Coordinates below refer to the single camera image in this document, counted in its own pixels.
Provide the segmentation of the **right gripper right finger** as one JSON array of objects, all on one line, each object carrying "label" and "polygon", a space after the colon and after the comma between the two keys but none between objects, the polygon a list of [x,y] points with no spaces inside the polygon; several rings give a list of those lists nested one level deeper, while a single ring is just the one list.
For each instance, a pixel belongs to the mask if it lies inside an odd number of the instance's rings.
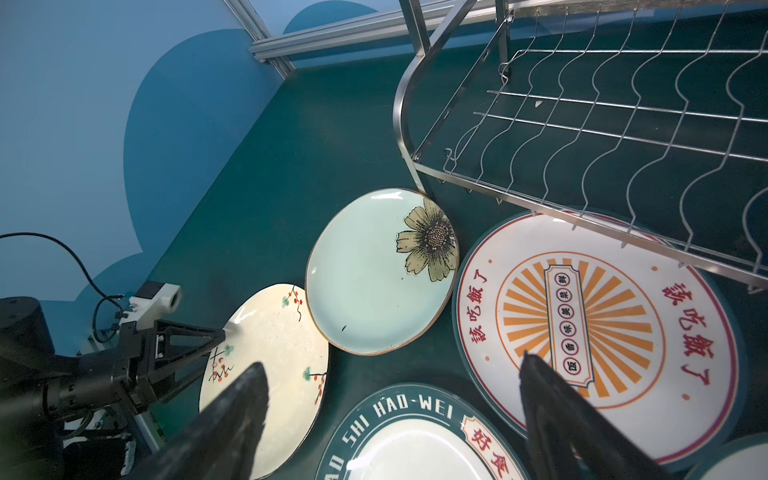
[{"label": "right gripper right finger", "polygon": [[671,479],[537,355],[520,367],[527,450],[539,479]]}]

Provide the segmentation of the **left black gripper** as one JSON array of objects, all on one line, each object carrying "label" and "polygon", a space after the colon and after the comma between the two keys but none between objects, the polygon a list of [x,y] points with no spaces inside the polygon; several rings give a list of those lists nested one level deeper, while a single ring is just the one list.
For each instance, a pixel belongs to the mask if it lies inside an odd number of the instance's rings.
[{"label": "left black gripper", "polygon": [[121,403],[137,415],[167,403],[202,378],[205,366],[188,365],[226,339],[223,329],[158,320],[149,329],[125,324],[118,346],[74,359],[74,369],[45,383],[44,412],[52,420]]}]

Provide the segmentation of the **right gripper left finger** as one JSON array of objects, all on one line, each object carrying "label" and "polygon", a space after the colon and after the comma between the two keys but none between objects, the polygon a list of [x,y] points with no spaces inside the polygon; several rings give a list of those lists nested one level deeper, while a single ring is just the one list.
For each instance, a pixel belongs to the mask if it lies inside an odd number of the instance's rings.
[{"label": "right gripper left finger", "polygon": [[179,435],[127,475],[129,479],[249,479],[265,429],[265,368],[245,369]]}]

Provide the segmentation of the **cream floral plate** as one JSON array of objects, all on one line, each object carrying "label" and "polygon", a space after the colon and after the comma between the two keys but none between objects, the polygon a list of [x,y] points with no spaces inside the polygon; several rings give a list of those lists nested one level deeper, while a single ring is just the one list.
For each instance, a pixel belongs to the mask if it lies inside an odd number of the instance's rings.
[{"label": "cream floral plate", "polygon": [[226,339],[209,355],[200,389],[204,410],[251,364],[263,364],[269,406],[251,477],[262,479],[288,461],[318,416],[329,366],[329,343],[317,329],[305,291],[275,284],[251,296],[223,327]]}]

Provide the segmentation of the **orange sunburst plate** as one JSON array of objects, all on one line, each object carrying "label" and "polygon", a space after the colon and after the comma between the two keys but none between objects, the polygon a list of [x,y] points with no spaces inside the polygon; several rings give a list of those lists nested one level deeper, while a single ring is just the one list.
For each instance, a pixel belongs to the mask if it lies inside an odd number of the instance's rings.
[{"label": "orange sunburst plate", "polygon": [[523,214],[482,236],[452,313],[471,379],[519,434],[526,355],[672,471],[723,444],[745,403],[741,331],[707,275],[560,219]]}]

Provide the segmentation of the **pale green flower plate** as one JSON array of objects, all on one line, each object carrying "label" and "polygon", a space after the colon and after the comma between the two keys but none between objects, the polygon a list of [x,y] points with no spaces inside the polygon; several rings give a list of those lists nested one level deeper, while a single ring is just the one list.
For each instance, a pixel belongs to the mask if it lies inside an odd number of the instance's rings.
[{"label": "pale green flower plate", "polygon": [[434,324],[458,267],[455,229],[435,201],[407,189],[372,191],[340,210],[316,241],[307,305],[331,345],[382,355]]}]

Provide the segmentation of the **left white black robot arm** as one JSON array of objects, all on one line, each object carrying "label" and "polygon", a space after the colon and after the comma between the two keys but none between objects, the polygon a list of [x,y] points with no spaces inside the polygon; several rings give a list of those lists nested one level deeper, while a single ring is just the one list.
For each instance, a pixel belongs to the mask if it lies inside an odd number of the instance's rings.
[{"label": "left white black robot arm", "polygon": [[55,353],[33,297],[1,301],[1,476],[66,479],[82,464],[65,452],[67,422],[118,405],[136,416],[196,378],[178,372],[225,339],[223,330],[156,319],[122,323],[115,347],[76,357]]}]

